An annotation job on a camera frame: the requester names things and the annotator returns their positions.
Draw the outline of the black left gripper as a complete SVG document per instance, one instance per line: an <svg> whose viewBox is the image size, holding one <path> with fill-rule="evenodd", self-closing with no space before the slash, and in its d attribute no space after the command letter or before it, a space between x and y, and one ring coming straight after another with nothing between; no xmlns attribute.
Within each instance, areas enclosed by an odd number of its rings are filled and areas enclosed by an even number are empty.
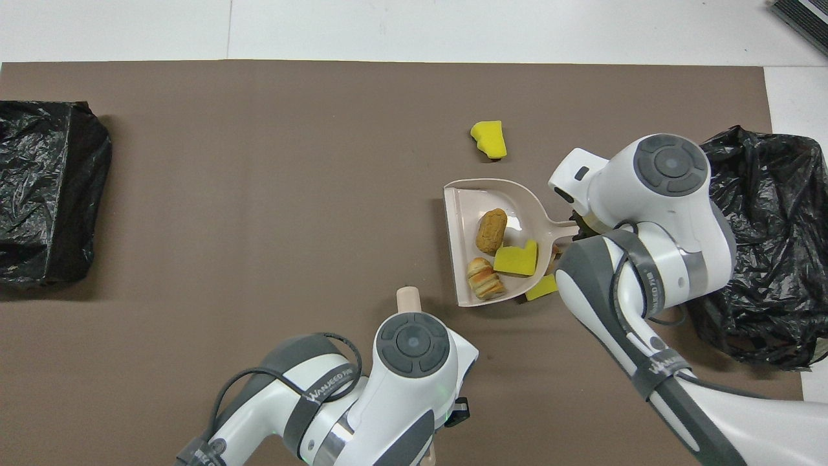
<svg viewBox="0 0 828 466"><path fill-rule="evenodd" d="M470 416L470 405L468 405L468 399L465 396L459 396L455 399L455 402L453 402L452 411L448 414L446 422L444 422L444 427L456 427L456 425L470 419Z"/></svg>

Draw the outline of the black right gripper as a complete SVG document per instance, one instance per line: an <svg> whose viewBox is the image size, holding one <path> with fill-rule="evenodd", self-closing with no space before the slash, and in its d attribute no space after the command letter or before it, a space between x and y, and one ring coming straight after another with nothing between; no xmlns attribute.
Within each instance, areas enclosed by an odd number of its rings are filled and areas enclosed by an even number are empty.
<svg viewBox="0 0 828 466"><path fill-rule="evenodd" d="M609 225L600 221L592 210L581 213L579 210L573 209L570 219L576 222L578 227L578 232L572 237L572 241L603 235L609 231Z"/></svg>

